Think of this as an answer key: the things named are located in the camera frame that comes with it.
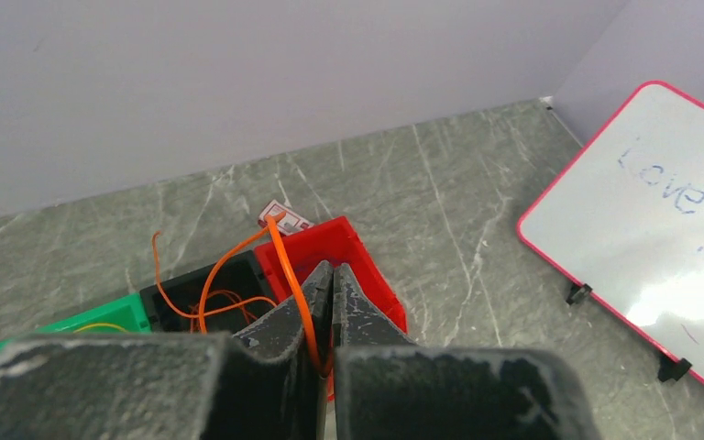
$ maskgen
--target red border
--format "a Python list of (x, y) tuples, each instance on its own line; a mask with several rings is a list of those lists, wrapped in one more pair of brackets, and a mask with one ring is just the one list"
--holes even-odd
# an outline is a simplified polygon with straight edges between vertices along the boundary
[[(595, 134), (595, 136), (593, 136), (592, 139), (589, 140), (589, 142), (587, 143), (587, 145), (586, 145), (584, 148), (582, 148), (582, 149), (579, 151), (579, 153), (570, 161), (570, 163), (568, 163), (568, 165), (560, 172), (560, 174), (557, 175), (557, 177), (552, 181), (552, 183), (549, 184), (549, 186), (548, 186), (548, 187), (544, 190), (544, 192), (538, 197), (538, 199), (536, 199), (536, 201), (533, 202), (533, 204), (530, 205), (529, 208), (527, 208), (527, 211), (525, 211), (524, 214), (522, 214), (522, 216), (520, 217), (519, 221), (517, 222), (517, 236), (519, 236), (520, 240), (521, 240), (525, 245), (527, 245), (528, 248), (530, 248), (530, 249), (532, 249), (533, 251), (535, 251), (536, 254), (538, 254), (539, 256), (541, 256), (541, 258), (543, 258), (543, 259), (545, 259), (546, 261), (548, 261), (549, 264), (551, 264), (552, 266), (554, 266), (555, 268), (557, 268), (557, 269), (558, 269), (559, 271), (561, 271), (566, 277), (568, 277), (569, 279), (571, 279), (571, 280), (572, 280), (574, 283), (576, 283), (576, 284), (582, 284), (582, 282), (579, 281), (576, 277), (574, 277), (574, 276), (571, 275), (570, 273), (568, 273), (568, 271), (565, 270), (564, 268), (562, 268), (559, 264), (557, 264), (556, 261), (554, 261), (553, 259), (549, 258), (549, 256), (547, 256), (541, 249), (537, 248), (533, 243), (530, 242), (530, 240), (528, 240), (528, 239), (523, 235), (523, 232), (522, 232), (522, 223), (525, 221), (525, 219), (527, 218), (527, 216), (532, 212), (532, 210), (535, 209), (535, 207), (541, 202), (541, 200), (542, 200), (550, 191), (552, 191), (552, 188), (554, 188), (555, 185), (557, 185), (557, 183), (560, 182), (560, 179), (562, 179), (563, 176), (574, 166), (574, 164), (575, 164), (575, 163), (581, 158), (581, 156), (589, 149), (589, 147), (592, 146), (592, 144), (595, 142), (595, 140), (597, 140), (598, 137), (606, 130), (606, 128), (608, 128), (608, 126), (614, 121), (614, 119), (616, 119), (616, 117), (619, 115), (619, 113), (621, 113), (622, 110), (624, 110), (624, 108), (627, 106), (627, 104), (629, 104), (629, 103), (631, 102), (631, 100), (632, 100), (639, 92), (641, 92), (644, 88), (646, 88), (646, 87), (648, 87), (648, 86), (650, 86), (650, 85), (659, 85), (659, 86), (665, 87), (666, 89), (670, 90), (671, 92), (674, 92), (675, 94), (678, 94), (678, 95), (681, 96), (682, 98), (688, 100), (690, 103), (692, 103), (692, 104), (694, 104), (694, 105), (697, 105), (698, 107), (700, 107), (700, 108), (702, 108), (702, 109), (704, 110), (704, 104), (703, 104), (702, 102), (700, 102), (700, 101), (698, 101), (697, 99), (693, 98), (692, 96), (689, 96), (688, 94), (686, 94), (686, 93), (684, 93), (684, 92), (678, 90), (676, 87), (670, 85), (670, 84), (667, 83), (667, 82), (664, 82), (664, 81), (648, 81), (648, 82), (644, 82), (643, 84), (641, 84), (640, 86), (638, 86), (637, 89), (635, 89), (635, 92), (633, 92), (633, 93), (624, 101), (624, 104), (622, 104), (621, 107), (620, 107), (616, 112), (614, 112), (614, 114), (609, 118), (609, 120), (606, 121), (605, 124), (603, 124), (603, 126), (600, 128), (600, 130), (598, 130), (598, 132)], [(620, 313), (619, 311), (617, 311), (616, 309), (614, 309), (613, 307), (611, 307), (607, 302), (603, 301), (603, 299), (600, 298), (597, 293), (593, 292), (593, 293), (592, 293), (592, 297), (595, 299), (595, 301), (597, 301), (598, 303), (600, 303), (601, 305), (603, 305), (605, 308), (609, 309), (609, 311), (611, 311), (614, 315), (616, 315), (617, 318), (621, 319), (621, 320), (622, 320), (624, 323), (626, 323), (629, 327), (631, 327), (633, 330), (635, 330), (639, 335), (643, 336), (643, 338), (646, 339), (647, 341), (649, 341), (650, 344), (652, 344), (653, 346), (657, 347), (657, 349), (659, 349), (660, 351), (662, 351), (663, 353), (665, 353), (666, 355), (668, 355), (668, 356), (669, 356), (670, 358), (672, 358), (673, 360), (677, 360), (677, 357), (674, 356), (673, 353), (670, 353), (668, 350), (666, 350), (663, 346), (661, 346), (659, 343), (657, 343), (657, 341), (655, 341), (652, 337), (650, 337), (644, 330), (642, 330), (641, 328), (639, 328), (637, 325), (634, 325), (633, 323), (631, 323), (630, 321), (628, 321), (627, 318), (625, 318), (622, 313)], [(689, 373), (691, 373), (692, 376), (695, 377), (695, 379), (697, 379), (699, 382), (701, 382), (701, 383), (704, 385), (704, 379), (703, 379), (697, 372), (695, 372), (695, 370), (694, 370), (693, 368), (691, 368), (691, 369), (689, 370)]]

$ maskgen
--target black whiteboard stand foot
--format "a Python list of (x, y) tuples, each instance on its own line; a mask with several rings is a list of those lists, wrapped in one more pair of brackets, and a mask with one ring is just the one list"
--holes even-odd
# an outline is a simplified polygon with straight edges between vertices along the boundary
[(584, 284), (581, 286), (579, 286), (578, 284), (574, 284), (571, 286), (571, 290), (568, 293), (566, 303), (568, 303), (568, 305), (579, 304), (582, 301), (586, 300), (591, 293), (592, 288), (589, 287), (589, 284)]
[(660, 353), (660, 370), (657, 372), (657, 378), (661, 382), (668, 380), (679, 380), (692, 368), (692, 364), (681, 358), (675, 361), (668, 357), (665, 353)]

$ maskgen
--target yellow cord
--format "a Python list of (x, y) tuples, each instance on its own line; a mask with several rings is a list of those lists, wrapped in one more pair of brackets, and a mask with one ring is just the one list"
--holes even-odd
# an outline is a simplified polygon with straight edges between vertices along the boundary
[(99, 328), (99, 327), (114, 328), (115, 330), (119, 330), (123, 333), (128, 333), (128, 331), (125, 328), (123, 328), (117, 324), (109, 324), (109, 323), (95, 323), (95, 324), (83, 325), (82, 327), (74, 330), (73, 333), (80, 333), (80, 332), (83, 332), (83, 331), (91, 329), (91, 328)]

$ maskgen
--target marble table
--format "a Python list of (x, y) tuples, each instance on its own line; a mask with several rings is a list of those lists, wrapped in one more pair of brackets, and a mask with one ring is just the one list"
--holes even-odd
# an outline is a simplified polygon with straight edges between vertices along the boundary
[(420, 344), (553, 350), (605, 438), (704, 438), (704, 387), (660, 384), (654, 350), (596, 303), (568, 308), (568, 281), (517, 239), (578, 149), (532, 101), (1, 218), (0, 340), (152, 284), (155, 230), (166, 278), (216, 260), (276, 198), (349, 217)]

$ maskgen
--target red plastic container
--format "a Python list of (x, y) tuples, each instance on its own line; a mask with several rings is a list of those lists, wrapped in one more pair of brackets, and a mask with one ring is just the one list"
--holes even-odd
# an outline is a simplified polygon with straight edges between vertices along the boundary
[[(286, 236), (282, 240), (298, 282), (303, 283), (324, 259), (334, 267), (347, 263), (355, 272), (355, 277), (368, 299), (406, 332), (406, 312), (403, 305), (381, 276), (358, 233), (346, 217), (334, 218)], [(280, 303), (286, 300), (291, 295), (290, 286), (284, 277), (274, 244), (269, 242), (255, 247), (255, 256), (274, 296)]]

